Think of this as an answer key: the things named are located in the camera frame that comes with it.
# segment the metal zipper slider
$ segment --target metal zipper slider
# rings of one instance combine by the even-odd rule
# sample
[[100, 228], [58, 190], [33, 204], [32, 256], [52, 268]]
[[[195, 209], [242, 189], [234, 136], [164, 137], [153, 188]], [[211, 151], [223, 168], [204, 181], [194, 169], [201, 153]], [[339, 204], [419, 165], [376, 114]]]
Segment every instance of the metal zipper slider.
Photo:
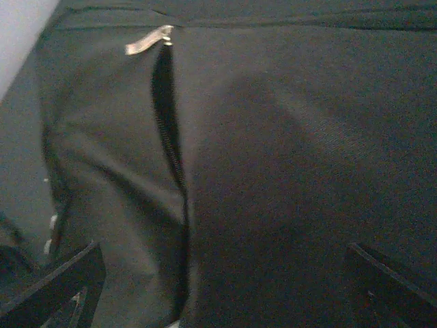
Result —
[[163, 25], [158, 29], [153, 30], [147, 34], [144, 38], [125, 46], [126, 54], [128, 56], [136, 55], [148, 50], [151, 46], [156, 44], [158, 41], [164, 40], [166, 46], [171, 46], [170, 33], [173, 29], [171, 25]]

